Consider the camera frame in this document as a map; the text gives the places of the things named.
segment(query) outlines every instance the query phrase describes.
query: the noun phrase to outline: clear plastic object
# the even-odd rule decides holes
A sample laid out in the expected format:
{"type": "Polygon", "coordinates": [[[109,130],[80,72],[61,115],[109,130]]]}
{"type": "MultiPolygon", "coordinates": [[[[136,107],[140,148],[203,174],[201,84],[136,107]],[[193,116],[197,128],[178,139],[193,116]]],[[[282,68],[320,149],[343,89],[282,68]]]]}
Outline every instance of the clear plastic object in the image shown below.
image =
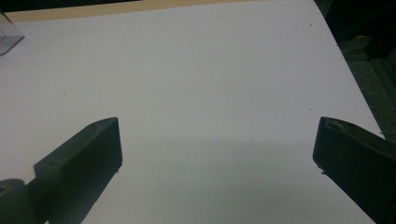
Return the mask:
{"type": "Polygon", "coordinates": [[[14,48],[24,35],[15,27],[7,16],[0,10],[0,56],[14,48]]]}

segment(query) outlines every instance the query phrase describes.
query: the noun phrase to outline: white surface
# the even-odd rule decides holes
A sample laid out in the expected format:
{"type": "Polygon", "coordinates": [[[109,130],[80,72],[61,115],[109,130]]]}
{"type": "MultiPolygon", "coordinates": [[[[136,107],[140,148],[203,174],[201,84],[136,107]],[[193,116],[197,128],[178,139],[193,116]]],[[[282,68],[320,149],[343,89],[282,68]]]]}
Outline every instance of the white surface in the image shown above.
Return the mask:
{"type": "Polygon", "coordinates": [[[0,179],[117,116],[124,164],[84,223],[371,223],[311,159],[321,116],[379,133],[314,1],[17,25],[0,179]]]}

